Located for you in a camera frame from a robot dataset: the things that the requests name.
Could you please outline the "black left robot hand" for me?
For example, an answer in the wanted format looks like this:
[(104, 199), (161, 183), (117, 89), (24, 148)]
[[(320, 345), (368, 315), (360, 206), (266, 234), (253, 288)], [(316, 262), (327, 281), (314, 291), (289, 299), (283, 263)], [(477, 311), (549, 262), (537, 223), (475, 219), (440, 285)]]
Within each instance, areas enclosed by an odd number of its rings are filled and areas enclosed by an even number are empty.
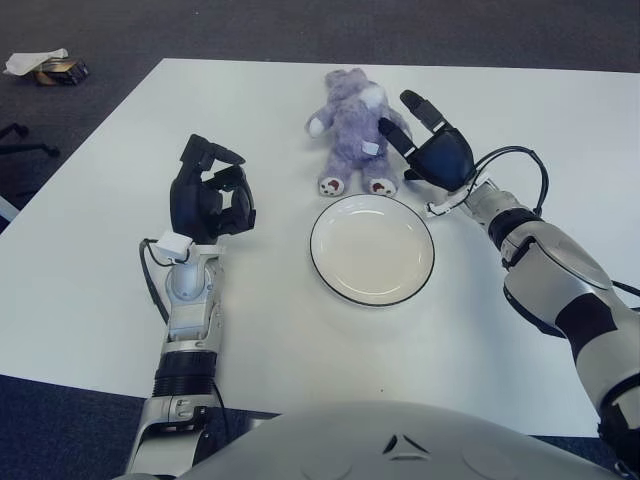
[(223, 235), (255, 226), (253, 195), (239, 154), (193, 134), (180, 157), (180, 170), (170, 187), (174, 232), (194, 243), (214, 245)]

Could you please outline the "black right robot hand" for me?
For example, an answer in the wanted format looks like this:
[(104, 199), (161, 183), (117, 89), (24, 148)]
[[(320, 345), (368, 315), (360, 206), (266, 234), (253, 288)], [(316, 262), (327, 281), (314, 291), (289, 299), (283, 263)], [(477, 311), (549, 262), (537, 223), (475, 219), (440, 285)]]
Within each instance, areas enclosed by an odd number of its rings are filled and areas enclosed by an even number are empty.
[(409, 166), (404, 178), (456, 192), (476, 171), (470, 145), (427, 99), (412, 90), (404, 90), (400, 100), (432, 134), (425, 143), (416, 146), (398, 123), (386, 118), (379, 120), (379, 132)]

